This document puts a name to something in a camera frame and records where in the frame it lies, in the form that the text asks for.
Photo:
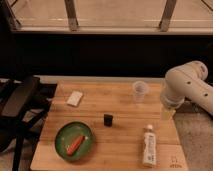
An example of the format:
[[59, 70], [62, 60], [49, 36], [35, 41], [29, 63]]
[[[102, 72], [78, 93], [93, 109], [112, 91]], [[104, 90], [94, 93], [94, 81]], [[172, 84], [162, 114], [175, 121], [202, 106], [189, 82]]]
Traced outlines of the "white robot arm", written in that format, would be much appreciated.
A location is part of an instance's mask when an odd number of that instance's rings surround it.
[[213, 118], [213, 86], [207, 84], [207, 66], [191, 61], [169, 69], [160, 94], [164, 110], [177, 110], [186, 98], [198, 104]]

